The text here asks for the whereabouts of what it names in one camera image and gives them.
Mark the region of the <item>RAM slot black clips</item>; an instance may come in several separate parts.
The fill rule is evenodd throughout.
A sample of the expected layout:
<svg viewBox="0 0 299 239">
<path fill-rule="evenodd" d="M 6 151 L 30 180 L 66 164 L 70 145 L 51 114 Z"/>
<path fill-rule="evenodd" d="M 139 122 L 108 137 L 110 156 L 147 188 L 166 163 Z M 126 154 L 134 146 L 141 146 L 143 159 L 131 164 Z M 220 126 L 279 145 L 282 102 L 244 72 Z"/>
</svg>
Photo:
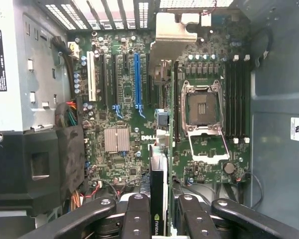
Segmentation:
<svg viewBox="0 0 299 239">
<path fill-rule="evenodd" d="M 231 116 L 230 116 L 230 62 L 225 63 L 225 99 L 226 99 L 226 137 L 231 136 Z"/>
<path fill-rule="evenodd" d="M 243 135 L 243 65 L 240 60 L 237 65 L 237 71 L 239 73 L 239 138 L 242 138 Z"/>
</svg>

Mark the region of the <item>RAM slot white clips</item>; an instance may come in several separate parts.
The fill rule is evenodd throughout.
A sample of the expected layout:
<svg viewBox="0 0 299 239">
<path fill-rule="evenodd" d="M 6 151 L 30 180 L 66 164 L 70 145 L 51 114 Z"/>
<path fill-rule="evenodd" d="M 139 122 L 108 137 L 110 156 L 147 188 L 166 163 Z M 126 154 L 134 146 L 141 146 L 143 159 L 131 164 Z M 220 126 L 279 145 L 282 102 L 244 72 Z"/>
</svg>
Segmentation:
<svg viewBox="0 0 299 239">
<path fill-rule="evenodd" d="M 248 75 L 249 75 L 249 61 L 250 61 L 250 55 L 249 54 L 246 54 L 245 57 L 244 57 L 244 65 L 243 65 L 243 90 L 244 90 L 244 93 L 243 93 L 243 96 L 244 96 L 244 99 L 243 99 L 243 110 L 244 110 L 244 143 L 245 144 L 249 144 L 250 143 L 250 138 L 248 136 L 248 111 L 247 111 L 247 106 L 248 106 L 248 93 L 249 93 L 249 89 L 248 89 Z"/>
<path fill-rule="evenodd" d="M 232 63 L 232 113 L 233 113 L 233 142 L 238 144 L 239 140 L 237 137 L 237 82 L 236 82 L 236 71 L 237 71 L 237 60 Z"/>
</svg>

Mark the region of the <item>blue expansion slot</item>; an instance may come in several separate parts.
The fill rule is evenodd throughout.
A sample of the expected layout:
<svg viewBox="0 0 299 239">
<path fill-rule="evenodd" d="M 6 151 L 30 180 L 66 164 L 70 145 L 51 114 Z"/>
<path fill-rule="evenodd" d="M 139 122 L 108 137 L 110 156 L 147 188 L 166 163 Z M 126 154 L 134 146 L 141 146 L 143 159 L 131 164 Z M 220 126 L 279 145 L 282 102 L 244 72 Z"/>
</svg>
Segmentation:
<svg viewBox="0 0 299 239">
<path fill-rule="evenodd" d="M 134 54 L 134 73 L 135 73 L 135 108 L 140 109 L 142 104 L 141 98 L 141 62 L 140 55 Z"/>
</svg>

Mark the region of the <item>white expansion slot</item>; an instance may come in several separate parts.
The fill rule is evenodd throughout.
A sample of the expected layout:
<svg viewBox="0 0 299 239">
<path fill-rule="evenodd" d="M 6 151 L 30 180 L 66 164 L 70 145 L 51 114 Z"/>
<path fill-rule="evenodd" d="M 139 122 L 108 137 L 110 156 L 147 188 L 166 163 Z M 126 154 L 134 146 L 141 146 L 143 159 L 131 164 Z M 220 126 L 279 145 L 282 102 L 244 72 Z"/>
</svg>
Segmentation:
<svg viewBox="0 0 299 239">
<path fill-rule="evenodd" d="M 88 71 L 88 95 L 89 101 L 96 101 L 96 80 L 95 80 L 95 63 L 94 52 L 87 51 L 87 71 Z"/>
</svg>

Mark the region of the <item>coin cell battery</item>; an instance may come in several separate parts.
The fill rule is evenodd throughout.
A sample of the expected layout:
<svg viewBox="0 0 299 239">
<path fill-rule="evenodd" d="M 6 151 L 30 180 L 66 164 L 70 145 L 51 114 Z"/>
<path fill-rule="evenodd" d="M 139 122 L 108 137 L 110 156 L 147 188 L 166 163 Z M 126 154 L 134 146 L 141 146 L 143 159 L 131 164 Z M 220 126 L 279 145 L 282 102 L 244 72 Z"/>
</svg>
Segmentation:
<svg viewBox="0 0 299 239">
<path fill-rule="evenodd" d="M 226 174 L 231 175 L 236 171 L 236 166 L 232 162 L 226 162 L 223 165 L 223 170 Z"/>
</svg>

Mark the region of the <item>metal socket cover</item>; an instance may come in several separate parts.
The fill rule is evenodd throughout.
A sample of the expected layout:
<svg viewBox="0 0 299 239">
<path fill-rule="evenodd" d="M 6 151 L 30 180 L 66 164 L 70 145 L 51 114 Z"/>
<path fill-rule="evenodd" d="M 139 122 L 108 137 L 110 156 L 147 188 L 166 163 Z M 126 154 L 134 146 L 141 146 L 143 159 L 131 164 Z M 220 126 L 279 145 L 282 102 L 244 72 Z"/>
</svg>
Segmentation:
<svg viewBox="0 0 299 239">
<path fill-rule="evenodd" d="M 195 155 L 191 138 L 193 136 L 202 136 L 203 134 L 220 136 L 222 138 L 223 145 L 224 145 L 226 153 L 223 154 L 223 155 L 214 155 L 212 157 L 209 157 L 207 155 Z M 188 139 L 189 139 L 190 150 L 191 150 L 191 155 L 192 155 L 192 160 L 193 161 L 196 161 L 196 162 L 201 161 L 201 162 L 204 162 L 206 164 L 215 165 L 215 164 L 218 164 L 218 162 L 220 160 L 230 159 L 229 149 L 228 149 L 225 137 L 224 137 L 221 129 L 219 129 L 217 131 L 208 130 L 208 129 L 195 129 L 193 131 L 188 131 L 187 135 L 188 135 Z"/>
</svg>

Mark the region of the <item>silver chipset heatsink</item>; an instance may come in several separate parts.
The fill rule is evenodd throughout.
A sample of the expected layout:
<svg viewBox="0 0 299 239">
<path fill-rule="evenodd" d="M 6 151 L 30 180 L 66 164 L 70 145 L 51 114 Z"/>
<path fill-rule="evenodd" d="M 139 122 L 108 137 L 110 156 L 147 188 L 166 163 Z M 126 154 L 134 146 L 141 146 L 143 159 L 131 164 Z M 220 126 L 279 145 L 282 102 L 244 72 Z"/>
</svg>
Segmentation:
<svg viewBox="0 0 299 239">
<path fill-rule="evenodd" d="M 130 131 L 128 128 L 108 128 L 104 130 L 105 152 L 130 151 Z"/>
</svg>

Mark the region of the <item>green motherboard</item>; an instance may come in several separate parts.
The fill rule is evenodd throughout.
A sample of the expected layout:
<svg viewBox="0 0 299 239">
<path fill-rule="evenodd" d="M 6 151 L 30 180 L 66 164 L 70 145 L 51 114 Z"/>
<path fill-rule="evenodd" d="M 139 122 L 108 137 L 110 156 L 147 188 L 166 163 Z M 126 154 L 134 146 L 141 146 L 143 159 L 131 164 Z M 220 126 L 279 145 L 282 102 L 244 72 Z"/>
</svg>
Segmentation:
<svg viewBox="0 0 299 239">
<path fill-rule="evenodd" d="M 197 40 L 190 43 L 174 63 L 174 129 L 172 176 L 187 186 L 195 184 L 238 184 L 248 179 L 250 168 L 250 144 L 239 138 L 239 73 L 237 82 L 237 137 L 233 142 L 232 113 L 232 63 L 242 61 L 249 54 L 250 22 L 239 12 L 219 11 L 211 18 L 210 24 L 191 26 Z M 76 37 L 81 61 L 74 67 L 74 92 L 76 99 L 69 103 L 71 111 L 79 110 L 76 116 L 69 113 L 69 122 L 80 122 L 83 126 L 86 167 L 91 183 L 108 181 L 118 192 L 124 193 L 139 185 L 141 175 L 149 173 L 151 147 L 155 145 L 159 111 L 166 120 L 165 100 L 159 99 L 158 86 L 151 81 L 151 105 L 147 104 L 146 54 L 155 40 L 155 31 L 109 31 L 82 34 Z M 89 101 L 87 51 L 94 52 L 96 101 Z M 134 54 L 140 55 L 141 62 L 141 108 L 135 108 Z M 107 107 L 102 102 L 100 83 L 100 55 L 106 58 Z M 113 105 L 112 55 L 117 56 L 118 104 Z M 123 54 L 128 54 L 129 69 L 123 69 Z M 231 136 L 226 137 L 225 63 L 230 62 L 230 116 Z M 181 125 L 180 93 L 184 81 L 193 85 L 206 85 L 219 80 L 224 94 L 224 127 L 222 133 L 229 149 L 230 159 L 220 160 L 211 165 L 192 160 L 188 136 Z M 128 128 L 130 151 L 105 152 L 104 130 Z M 223 155 L 226 153 L 220 136 L 206 135 L 191 138 L 195 155 Z M 228 175 L 223 170 L 226 162 L 232 162 L 236 171 Z"/>
</svg>

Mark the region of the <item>CPU socket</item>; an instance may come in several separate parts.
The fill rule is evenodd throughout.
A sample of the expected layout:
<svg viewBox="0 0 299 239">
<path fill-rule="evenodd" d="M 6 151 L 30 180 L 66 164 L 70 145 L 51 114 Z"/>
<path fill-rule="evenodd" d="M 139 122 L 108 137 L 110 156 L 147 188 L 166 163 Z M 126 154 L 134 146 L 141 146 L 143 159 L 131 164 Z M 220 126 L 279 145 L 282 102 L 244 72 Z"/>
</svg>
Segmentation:
<svg viewBox="0 0 299 239">
<path fill-rule="evenodd" d="M 181 125 L 187 136 L 220 135 L 224 127 L 224 94 L 219 80 L 206 85 L 184 81 L 180 93 Z"/>
</svg>

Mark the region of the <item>black plastic fan shroud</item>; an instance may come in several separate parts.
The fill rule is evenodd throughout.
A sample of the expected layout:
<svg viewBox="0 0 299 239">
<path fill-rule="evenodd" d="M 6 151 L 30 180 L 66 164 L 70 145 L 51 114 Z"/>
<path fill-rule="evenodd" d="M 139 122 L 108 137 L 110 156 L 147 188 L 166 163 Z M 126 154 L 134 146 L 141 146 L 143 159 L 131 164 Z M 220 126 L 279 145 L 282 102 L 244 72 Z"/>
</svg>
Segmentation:
<svg viewBox="0 0 299 239">
<path fill-rule="evenodd" d="M 84 181 L 81 126 L 5 134 L 0 142 L 0 211 L 37 216 L 57 208 Z"/>
</svg>

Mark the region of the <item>grey power supply unit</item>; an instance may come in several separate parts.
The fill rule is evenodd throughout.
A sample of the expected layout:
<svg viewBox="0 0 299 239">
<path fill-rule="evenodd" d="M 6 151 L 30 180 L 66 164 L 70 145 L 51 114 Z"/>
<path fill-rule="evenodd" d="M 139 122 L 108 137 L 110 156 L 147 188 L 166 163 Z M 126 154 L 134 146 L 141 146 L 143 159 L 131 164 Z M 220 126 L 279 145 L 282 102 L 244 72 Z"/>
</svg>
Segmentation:
<svg viewBox="0 0 299 239">
<path fill-rule="evenodd" d="M 52 44 L 65 31 L 40 0 L 0 0 L 0 134 L 50 127 L 70 99 L 64 60 Z"/>
</svg>

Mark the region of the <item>black open PC case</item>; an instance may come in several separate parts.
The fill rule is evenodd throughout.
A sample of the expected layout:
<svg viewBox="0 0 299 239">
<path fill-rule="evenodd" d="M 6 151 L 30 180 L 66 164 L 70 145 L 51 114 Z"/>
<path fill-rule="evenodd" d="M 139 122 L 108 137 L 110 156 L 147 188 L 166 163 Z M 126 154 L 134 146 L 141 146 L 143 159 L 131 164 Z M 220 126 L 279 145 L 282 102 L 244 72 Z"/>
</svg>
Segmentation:
<svg viewBox="0 0 299 239">
<path fill-rule="evenodd" d="M 177 22 L 183 14 L 197 14 L 203 24 L 210 24 L 219 11 L 245 16 L 250 22 L 248 179 L 238 184 L 181 183 L 187 187 L 184 193 L 198 193 L 199 200 L 230 199 L 299 230 L 299 0 L 40 0 L 39 6 L 66 33 L 66 41 L 55 36 L 51 42 L 64 60 L 70 99 L 57 105 L 52 126 L 27 130 L 34 132 L 77 125 L 83 128 L 80 122 L 69 122 L 70 112 L 76 116 L 80 113 L 69 108 L 76 99 L 74 67 L 81 57 L 79 54 L 76 60 L 70 56 L 67 42 L 77 36 L 94 31 L 155 31 L 159 12 L 175 14 Z M 193 25 L 198 24 L 188 24 L 186 30 L 195 33 Z M 274 42 L 263 60 L 268 38 L 264 33 L 256 38 L 253 35 L 266 26 L 272 29 Z M 0 142 L 5 134 L 23 132 L 0 134 Z M 140 191 L 140 184 L 120 194 L 106 180 L 91 183 L 86 161 L 84 181 L 61 206 L 37 216 L 29 216 L 26 211 L 0 211 L 0 239 L 19 239 L 96 198 L 111 196 L 121 202 L 124 194 Z M 150 213 L 151 239 L 189 239 L 179 236 L 173 226 L 173 192 L 172 198 L 170 235 L 154 234 Z M 162 210 L 161 206 L 152 207 L 150 199 L 152 208 Z"/>
</svg>

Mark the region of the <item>white power connector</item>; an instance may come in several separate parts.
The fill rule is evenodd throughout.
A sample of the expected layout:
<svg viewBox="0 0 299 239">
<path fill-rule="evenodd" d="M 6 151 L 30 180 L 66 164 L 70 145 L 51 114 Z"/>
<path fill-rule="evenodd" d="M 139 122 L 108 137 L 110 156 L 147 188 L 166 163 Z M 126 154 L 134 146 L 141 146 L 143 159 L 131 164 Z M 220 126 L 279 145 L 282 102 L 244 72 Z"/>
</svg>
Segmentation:
<svg viewBox="0 0 299 239">
<path fill-rule="evenodd" d="M 80 54 L 79 45 L 75 41 L 69 41 L 69 42 L 67 42 L 67 46 L 68 46 L 69 50 L 71 51 L 70 56 L 73 59 L 78 60 L 79 54 Z"/>
</svg>

